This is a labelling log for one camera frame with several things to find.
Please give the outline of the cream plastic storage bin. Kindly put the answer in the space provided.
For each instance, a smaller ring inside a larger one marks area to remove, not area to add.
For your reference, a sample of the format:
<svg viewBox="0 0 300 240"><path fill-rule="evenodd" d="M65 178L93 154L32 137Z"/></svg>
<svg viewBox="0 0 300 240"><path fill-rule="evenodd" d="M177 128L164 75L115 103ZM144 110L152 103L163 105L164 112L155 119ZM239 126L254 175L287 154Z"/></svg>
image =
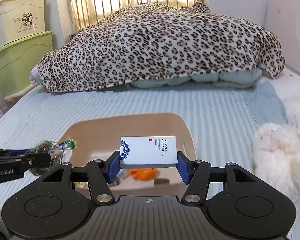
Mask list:
<svg viewBox="0 0 300 240"><path fill-rule="evenodd" d="M45 0L0 0L0 48L45 31Z"/></svg>

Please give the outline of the orange fabric pouch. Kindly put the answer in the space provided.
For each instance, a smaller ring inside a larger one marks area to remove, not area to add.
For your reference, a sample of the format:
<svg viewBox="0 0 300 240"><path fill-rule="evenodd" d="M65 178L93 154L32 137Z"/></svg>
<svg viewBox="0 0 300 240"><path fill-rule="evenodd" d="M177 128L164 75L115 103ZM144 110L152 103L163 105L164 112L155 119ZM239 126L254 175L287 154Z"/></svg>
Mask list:
<svg viewBox="0 0 300 240"><path fill-rule="evenodd" d="M135 180L151 180L155 179L158 173L157 168L136 168L129 170L129 176Z"/></svg>

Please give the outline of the beige plastic storage basket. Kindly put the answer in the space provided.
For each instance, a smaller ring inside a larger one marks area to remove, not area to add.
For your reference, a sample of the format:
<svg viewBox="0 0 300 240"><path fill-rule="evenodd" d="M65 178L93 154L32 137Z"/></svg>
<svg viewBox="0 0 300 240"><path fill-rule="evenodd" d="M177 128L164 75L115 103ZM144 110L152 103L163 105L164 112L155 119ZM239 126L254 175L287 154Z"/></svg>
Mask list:
<svg viewBox="0 0 300 240"><path fill-rule="evenodd" d="M148 135L175 136L177 150L190 160L197 159L194 142L185 121L173 113L125 115L81 121L70 126L60 141L70 137L77 142L77 147L65 155L65 161L79 167L94 159L106 160L120 148L122 136ZM187 188L175 168L160 168L157 178L168 178L170 184L154 186L154 180L139 181L126 176L120 179L119 185L110 189L114 197L118 198L120 195L182 197Z"/></svg>

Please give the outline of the white pillow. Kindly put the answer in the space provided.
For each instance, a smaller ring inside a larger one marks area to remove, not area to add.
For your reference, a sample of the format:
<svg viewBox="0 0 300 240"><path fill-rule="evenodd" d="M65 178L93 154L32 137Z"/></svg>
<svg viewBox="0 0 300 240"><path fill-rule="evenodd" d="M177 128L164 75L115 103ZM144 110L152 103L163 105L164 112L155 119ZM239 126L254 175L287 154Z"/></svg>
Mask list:
<svg viewBox="0 0 300 240"><path fill-rule="evenodd" d="M277 79L263 72L262 82L268 81L284 103L288 122L300 129L300 74L285 66Z"/></svg>

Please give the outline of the white booklet blue emblem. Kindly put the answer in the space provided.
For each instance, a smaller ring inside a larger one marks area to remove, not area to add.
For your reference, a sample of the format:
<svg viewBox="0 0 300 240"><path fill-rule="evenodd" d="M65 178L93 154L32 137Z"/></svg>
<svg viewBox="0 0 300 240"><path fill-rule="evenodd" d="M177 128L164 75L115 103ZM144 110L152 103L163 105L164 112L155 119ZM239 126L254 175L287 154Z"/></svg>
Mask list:
<svg viewBox="0 0 300 240"><path fill-rule="evenodd" d="M121 168L166 168L177 163L175 136L121 137Z"/></svg>

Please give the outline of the white plush toy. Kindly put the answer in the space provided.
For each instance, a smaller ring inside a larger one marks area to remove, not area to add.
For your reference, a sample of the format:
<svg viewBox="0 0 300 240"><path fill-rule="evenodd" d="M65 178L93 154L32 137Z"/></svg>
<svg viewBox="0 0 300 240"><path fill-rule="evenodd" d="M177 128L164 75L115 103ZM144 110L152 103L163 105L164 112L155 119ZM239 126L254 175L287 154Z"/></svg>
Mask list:
<svg viewBox="0 0 300 240"><path fill-rule="evenodd" d="M282 194L300 198L300 131L289 125L265 123L253 137L254 174Z"/></svg>

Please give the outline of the light green quilt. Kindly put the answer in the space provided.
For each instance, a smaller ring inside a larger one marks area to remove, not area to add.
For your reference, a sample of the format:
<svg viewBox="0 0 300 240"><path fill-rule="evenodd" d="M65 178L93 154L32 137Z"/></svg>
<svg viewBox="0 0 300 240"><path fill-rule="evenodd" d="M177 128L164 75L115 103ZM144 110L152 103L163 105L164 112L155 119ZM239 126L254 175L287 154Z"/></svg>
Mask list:
<svg viewBox="0 0 300 240"><path fill-rule="evenodd" d="M138 80L131 85L137 88L158 88L162 86L177 86L189 81L211 83L214 87L249 88L257 84L262 77L262 69L253 68L237 72L200 74L173 79Z"/></svg>

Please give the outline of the green foil snack packet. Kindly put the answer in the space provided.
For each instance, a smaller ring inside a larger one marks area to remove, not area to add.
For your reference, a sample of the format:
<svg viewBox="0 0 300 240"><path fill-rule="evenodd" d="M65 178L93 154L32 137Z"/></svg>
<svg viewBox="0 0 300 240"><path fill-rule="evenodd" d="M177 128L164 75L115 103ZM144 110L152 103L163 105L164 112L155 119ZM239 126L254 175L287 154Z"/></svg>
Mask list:
<svg viewBox="0 0 300 240"><path fill-rule="evenodd" d="M77 142L67 137L63 142L44 141L36 147L27 151L27 153L48 153L50 155L50 164L44 167L29 168L29 172L34 176L42 176L59 164L65 161L65 154L77 147Z"/></svg>

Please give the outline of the leopard print blanket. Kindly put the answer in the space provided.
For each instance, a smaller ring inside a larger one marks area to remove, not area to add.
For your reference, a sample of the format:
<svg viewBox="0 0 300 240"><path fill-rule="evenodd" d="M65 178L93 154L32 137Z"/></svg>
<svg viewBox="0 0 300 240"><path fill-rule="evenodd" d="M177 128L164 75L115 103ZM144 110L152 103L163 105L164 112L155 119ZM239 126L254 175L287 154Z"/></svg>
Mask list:
<svg viewBox="0 0 300 240"><path fill-rule="evenodd" d="M202 2L180 9L149 3L80 30L40 60L30 82L50 93L81 92L254 69L275 79L284 67L279 39L258 24L213 14Z"/></svg>

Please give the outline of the dark patterned small pouch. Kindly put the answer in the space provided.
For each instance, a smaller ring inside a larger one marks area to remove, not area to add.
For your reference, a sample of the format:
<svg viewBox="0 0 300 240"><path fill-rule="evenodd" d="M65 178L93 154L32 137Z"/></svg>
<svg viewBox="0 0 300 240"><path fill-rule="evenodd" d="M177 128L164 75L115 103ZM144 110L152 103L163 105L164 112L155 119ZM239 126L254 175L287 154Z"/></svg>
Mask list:
<svg viewBox="0 0 300 240"><path fill-rule="evenodd" d="M154 179L154 186L161 186L161 185L169 185L170 180L168 178L155 178Z"/></svg>

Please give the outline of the green plastic storage bin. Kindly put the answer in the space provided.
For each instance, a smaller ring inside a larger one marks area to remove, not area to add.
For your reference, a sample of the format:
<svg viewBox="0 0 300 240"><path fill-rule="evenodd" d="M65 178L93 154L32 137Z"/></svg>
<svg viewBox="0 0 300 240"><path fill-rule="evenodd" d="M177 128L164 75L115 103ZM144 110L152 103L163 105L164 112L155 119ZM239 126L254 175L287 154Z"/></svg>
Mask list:
<svg viewBox="0 0 300 240"><path fill-rule="evenodd" d="M0 91L16 96L31 88L31 70L53 50L52 31L37 33L10 42L0 49Z"/></svg>

